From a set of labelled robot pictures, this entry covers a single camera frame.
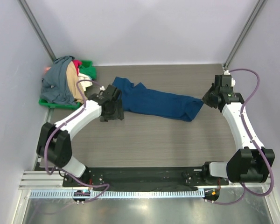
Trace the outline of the blue t shirt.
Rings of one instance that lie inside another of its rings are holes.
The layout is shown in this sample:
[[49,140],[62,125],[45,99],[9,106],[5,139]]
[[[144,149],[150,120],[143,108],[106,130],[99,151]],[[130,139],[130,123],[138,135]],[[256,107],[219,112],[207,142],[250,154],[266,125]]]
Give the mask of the blue t shirt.
[[127,112],[191,122],[203,106],[201,99],[148,89],[127,78],[116,77],[112,85],[122,91],[123,109]]

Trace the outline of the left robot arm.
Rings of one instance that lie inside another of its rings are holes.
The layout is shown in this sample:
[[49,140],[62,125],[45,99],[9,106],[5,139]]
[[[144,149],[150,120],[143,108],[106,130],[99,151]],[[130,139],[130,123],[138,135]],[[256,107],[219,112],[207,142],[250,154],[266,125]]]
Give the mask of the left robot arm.
[[95,119],[102,122],[123,120],[122,91],[109,85],[99,93],[92,94],[84,104],[66,118],[41,127],[36,152],[44,159],[49,175],[56,169],[70,176],[78,186],[86,186],[91,178],[89,168],[76,159],[71,141],[87,124]]

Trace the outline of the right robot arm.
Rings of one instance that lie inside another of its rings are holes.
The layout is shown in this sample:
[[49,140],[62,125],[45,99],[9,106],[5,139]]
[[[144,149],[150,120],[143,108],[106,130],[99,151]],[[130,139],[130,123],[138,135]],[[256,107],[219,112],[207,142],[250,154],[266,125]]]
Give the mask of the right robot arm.
[[234,138],[236,153],[228,162],[206,162],[201,173],[205,184],[213,184],[218,177],[239,183],[263,183],[275,159],[272,149],[259,140],[249,121],[245,101],[234,92],[235,80],[231,75],[216,75],[202,101],[218,109],[226,119]]

